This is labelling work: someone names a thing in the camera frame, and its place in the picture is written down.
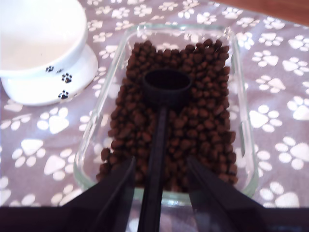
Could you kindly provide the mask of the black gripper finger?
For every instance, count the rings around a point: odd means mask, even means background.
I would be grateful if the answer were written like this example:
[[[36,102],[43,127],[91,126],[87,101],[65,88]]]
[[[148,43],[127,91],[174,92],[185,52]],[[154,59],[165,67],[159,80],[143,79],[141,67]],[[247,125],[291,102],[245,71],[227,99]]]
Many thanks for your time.
[[[258,203],[188,158],[189,197],[199,232],[264,232]]]
[[[64,205],[70,210],[65,232],[124,232],[132,206],[135,158]]]

